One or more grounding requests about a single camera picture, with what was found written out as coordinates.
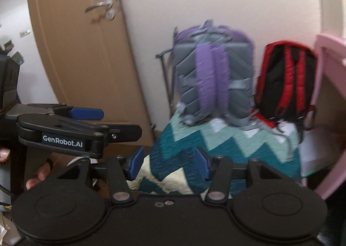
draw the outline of finger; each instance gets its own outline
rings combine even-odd
[[[48,177],[50,171],[51,171],[51,167],[50,167],[49,163],[46,162],[42,167],[40,167],[37,170],[37,177],[41,181],[44,181]]]
[[[10,150],[5,148],[0,148],[0,162],[4,163],[8,160],[10,155]]]
[[[38,177],[32,178],[26,182],[26,189],[32,189],[34,186],[39,184],[41,180]]]

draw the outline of white wall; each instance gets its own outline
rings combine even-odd
[[[321,0],[322,31],[337,37],[345,36],[345,0]]]
[[[319,0],[122,0],[122,5],[151,121],[160,130],[169,114],[154,56],[171,47],[175,26],[182,30],[214,19],[242,29],[255,41],[257,71],[266,44],[291,39],[312,46],[320,32]]]
[[[25,63],[20,67],[18,94],[22,103],[57,103],[38,53],[33,33],[20,38],[19,33],[32,31],[27,0],[0,0],[0,45],[12,40]]]

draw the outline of round disc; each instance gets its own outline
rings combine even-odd
[[[38,185],[17,199],[12,216],[22,233],[41,241],[69,240],[100,222],[102,197],[76,180],[63,182],[44,189]]]
[[[277,179],[255,183],[235,196],[231,211],[250,232],[283,241],[316,234],[327,214],[316,193]]]

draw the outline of door handle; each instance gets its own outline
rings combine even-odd
[[[85,13],[90,12],[91,10],[94,10],[97,7],[105,7],[107,10],[109,10],[113,6],[113,0],[105,0],[102,2],[96,2],[95,4],[89,6],[87,9],[85,9]]]

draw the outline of red shoulder strap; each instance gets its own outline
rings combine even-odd
[[[277,106],[276,113],[281,114],[290,104],[294,88],[294,63],[292,59],[291,47],[285,46],[285,81],[281,100]]]
[[[276,46],[275,43],[267,45],[265,52],[264,52],[261,75],[258,78],[256,96],[255,96],[255,102],[257,104],[260,104],[262,101],[262,94],[264,91],[265,77],[267,75],[267,69],[268,69],[270,54],[272,54],[275,46]]]
[[[299,61],[296,67],[297,83],[297,113],[300,114],[305,109],[305,49],[299,51]]]

